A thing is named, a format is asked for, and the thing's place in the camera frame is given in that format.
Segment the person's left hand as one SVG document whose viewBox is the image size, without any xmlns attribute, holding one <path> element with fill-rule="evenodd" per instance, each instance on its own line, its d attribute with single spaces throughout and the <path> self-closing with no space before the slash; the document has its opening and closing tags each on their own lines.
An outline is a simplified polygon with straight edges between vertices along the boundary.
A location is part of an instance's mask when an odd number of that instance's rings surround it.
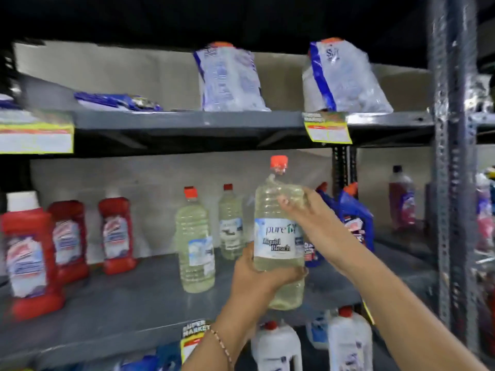
<svg viewBox="0 0 495 371">
<path fill-rule="evenodd" d="M 235 263 L 229 303 L 242 312 L 242 317 L 259 319 L 282 287 L 270 287 L 268 271 L 258 271 L 254 266 L 254 243 L 244 248 Z"/>
</svg>

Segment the large clear yellow liquid bottle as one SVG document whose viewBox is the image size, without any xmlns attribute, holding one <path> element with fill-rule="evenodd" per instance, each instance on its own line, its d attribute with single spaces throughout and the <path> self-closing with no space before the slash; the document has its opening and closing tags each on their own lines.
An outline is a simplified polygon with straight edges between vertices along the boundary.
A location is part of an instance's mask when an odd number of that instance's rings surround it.
<svg viewBox="0 0 495 371">
<path fill-rule="evenodd" d="M 281 181 L 287 168 L 287 156 L 272 156 L 271 173 L 255 192 L 253 263 L 261 272 L 304 265 L 303 231 L 278 202 L 281 195 L 295 204 L 306 201 L 302 187 Z"/>
</svg>

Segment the person's right forearm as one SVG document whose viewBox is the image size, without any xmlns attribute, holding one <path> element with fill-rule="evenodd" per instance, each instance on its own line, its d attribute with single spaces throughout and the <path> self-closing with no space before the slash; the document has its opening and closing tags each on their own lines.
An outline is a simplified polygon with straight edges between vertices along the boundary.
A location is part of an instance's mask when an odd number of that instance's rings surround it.
<svg viewBox="0 0 495 371">
<path fill-rule="evenodd" d="M 489 371 L 368 249 L 331 251 L 325 258 L 359 291 L 401 371 Z"/>
</svg>

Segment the blue angled-neck cleaner bottle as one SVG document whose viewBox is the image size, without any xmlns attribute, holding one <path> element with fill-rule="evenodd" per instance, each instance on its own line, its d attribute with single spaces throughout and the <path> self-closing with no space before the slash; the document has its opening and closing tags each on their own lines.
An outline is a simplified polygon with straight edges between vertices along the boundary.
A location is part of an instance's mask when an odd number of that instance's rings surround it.
<svg viewBox="0 0 495 371">
<path fill-rule="evenodd" d="M 359 202 L 357 194 L 357 182 L 343 188 L 337 198 L 337 216 L 353 236 L 374 253 L 374 218 L 368 208 Z"/>
<path fill-rule="evenodd" d="M 324 203 L 337 214 L 337 202 L 327 193 L 328 183 L 325 181 L 321 183 L 315 191 L 321 196 Z M 306 233 L 303 233 L 304 240 L 304 262 L 306 268 L 318 267 L 322 262 L 324 262 L 324 257 L 315 248 L 314 244 L 310 241 Z"/>
</svg>

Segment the black perforated rear upright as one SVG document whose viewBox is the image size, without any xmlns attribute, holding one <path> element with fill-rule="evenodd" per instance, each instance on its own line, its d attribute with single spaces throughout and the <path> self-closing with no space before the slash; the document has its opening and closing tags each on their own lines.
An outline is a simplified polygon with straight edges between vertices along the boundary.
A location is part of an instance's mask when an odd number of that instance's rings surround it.
<svg viewBox="0 0 495 371">
<path fill-rule="evenodd" d="M 344 187 L 358 182 L 357 148 L 336 144 L 332 147 L 332 194 L 338 196 Z"/>
</svg>

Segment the white jug with blue label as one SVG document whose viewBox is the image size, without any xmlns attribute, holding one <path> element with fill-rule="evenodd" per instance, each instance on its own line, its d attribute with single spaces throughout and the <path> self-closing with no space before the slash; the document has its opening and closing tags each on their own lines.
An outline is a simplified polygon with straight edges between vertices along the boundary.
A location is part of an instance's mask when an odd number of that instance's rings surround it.
<svg viewBox="0 0 495 371">
<path fill-rule="evenodd" d="M 328 324 L 336 310 L 325 310 L 306 323 L 306 336 L 316 350 L 328 351 Z"/>
</svg>

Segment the white plastic jug red cap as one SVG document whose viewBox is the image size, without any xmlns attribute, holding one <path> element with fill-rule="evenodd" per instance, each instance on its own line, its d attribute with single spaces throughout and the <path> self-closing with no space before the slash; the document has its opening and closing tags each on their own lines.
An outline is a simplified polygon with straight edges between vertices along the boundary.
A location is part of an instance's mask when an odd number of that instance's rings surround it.
<svg viewBox="0 0 495 371">
<path fill-rule="evenodd" d="M 283 321 L 258 328 L 251 339 L 251 355 L 257 371 L 303 371 L 299 336 Z"/>
<path fill-rule="evenodd" d="M 373 333 L 352 306 L 338 309 L 327 324 L 330 371 L 373 371 Z"/>
</svg>

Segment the black and yellow shelf label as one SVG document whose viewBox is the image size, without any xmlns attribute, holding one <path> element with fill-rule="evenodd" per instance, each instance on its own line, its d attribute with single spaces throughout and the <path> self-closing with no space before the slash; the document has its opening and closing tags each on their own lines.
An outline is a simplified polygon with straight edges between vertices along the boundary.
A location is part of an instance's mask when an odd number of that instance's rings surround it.
<svg viewBox="0 0 495 371">
<path fill-rule="evenodd" d="M 180 351 L 182 364 L 185 363 L 189 355 L 195 349 L 197 344 L 209 330 L 212 320 L 198 319 L 189 322 L 182 328 L 182 336 L 180 340 Z"/>
</svg>

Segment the grey metal shelf board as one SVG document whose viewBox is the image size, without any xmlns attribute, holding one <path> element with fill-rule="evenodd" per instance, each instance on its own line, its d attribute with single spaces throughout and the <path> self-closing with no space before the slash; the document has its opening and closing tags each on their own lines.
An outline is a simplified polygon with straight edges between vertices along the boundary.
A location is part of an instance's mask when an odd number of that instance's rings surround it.
<svg viewBox="0 0 495 371">
<path fill-rule="evenodd" d="M 375 252 L 417 294 L 438 282 L 436 268 L 412 255 L 380 244 Z M 196 294 L 183 290 L 175 254 L 145 258 L 123 274 L 97 269 L 66 288 L 61 310 L 22 322 L 9 315 L 12 300 L 5 285 L 0 288 L 0 370 L 51 368 L 177 341 L 186 324 L 213 320 L 226 303 L 234 262 L 216 251 L 215 264 L 214 287 Z M 304 325 L 325 310 L 360 301 L 352 284 L 327 262 L 309 271 L 302 305 L 267 311 L 262 322 Z"/>
<path fill-rule="evenodd" d="M 301 112 L 122 112 L 74 110 L 78 158 L 328 147 L 308 137 Z M 357 147 L 428 145 L 428 113 L 357 113 L 346 118 Z"/>
</svg>

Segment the blue packets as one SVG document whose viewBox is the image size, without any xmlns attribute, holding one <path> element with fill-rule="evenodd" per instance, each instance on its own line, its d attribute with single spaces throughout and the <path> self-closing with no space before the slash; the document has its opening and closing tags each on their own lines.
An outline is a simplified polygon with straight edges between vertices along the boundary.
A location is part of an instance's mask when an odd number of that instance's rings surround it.
<svg viewBox="0 0 495 371">
<path fill-rule="evenodd" d="M 181 371 L 182 360 L 179 342 L 159 345 L 156 348 L 125 355 L 111 371 Z"/>
</svg>

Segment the red cleaner bottle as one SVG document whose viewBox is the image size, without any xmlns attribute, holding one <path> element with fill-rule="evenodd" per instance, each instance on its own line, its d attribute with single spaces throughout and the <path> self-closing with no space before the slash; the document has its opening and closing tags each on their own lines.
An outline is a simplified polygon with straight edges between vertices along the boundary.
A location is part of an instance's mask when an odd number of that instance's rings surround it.
<svg viewBox="0 0 495 371">
<path fill-rule="evenodd" d="M 68 285 L 86 279 L 90 269 L 86 260 L 87 230 L 83 203 L 78 200 L 57 201 L 47 211 L 54 221 L 53 244 L 59 282 Z"/>
<path fill-rule="evenodd" d="M 98 203 L 102 226 L 103 271 L 107 275 L 132 271 L 138 264 L 134 256 L 134 235 L 131 203 L 118 188 L 105 190 Z"/>
</svg>

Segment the colourful bottles on neighbouring rack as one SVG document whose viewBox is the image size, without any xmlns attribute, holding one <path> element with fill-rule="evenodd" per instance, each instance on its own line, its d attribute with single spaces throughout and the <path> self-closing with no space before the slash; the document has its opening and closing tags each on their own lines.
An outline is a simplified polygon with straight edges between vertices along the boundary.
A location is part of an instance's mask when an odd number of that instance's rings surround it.
<svg viewBox="0 0 495 371">
<path fill-rule="evenodd" d="M 477 195 L 476 222 L 479 232 L 476 250 L 480 253 L 488 254 L 495 250 L 493 238 L 495 220 L 492 213 L 492 180 L 485 173 L 477 173 L 475 182 Z"/>
</svg>

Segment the flat blue packet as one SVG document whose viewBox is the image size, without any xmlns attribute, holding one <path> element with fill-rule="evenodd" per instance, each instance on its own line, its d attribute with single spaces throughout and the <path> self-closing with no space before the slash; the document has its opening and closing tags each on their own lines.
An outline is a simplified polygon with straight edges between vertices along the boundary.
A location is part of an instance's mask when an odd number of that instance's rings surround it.
<svg viewBox="0 0 495 371">
<path fill-rule="evenodd" d="M 122 112 L 163 111 L 159 104 L 139 95 L 75 92 L 73 96 L 81 106 L 90 110 Z"/>
</svg>

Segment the red bottle with white cap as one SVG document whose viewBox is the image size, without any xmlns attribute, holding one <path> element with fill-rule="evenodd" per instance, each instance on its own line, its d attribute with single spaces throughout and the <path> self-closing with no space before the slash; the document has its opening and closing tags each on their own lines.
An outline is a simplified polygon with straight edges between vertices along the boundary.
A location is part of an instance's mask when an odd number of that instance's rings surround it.
<svg viewBox="0 0 495 371">
<path fill-rule="evenodd" d="M 60 310 L 65 304 L 53 243 L 54 222 L 35 191 L 6 194 L 0 216 L 12 315 L 25 321 Z"/>
</svg>

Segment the wide yellow shelf price label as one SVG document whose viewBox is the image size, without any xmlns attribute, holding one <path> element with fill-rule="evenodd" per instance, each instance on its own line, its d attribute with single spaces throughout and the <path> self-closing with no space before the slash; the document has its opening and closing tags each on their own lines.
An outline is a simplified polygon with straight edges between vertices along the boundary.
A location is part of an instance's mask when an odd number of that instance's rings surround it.
<svg viewBox="0 0 495 371">
<path fill-rule="evenodd" d="M 0 155 L 74 153 L 71 112 L 0 110 Z"/>
</svg>

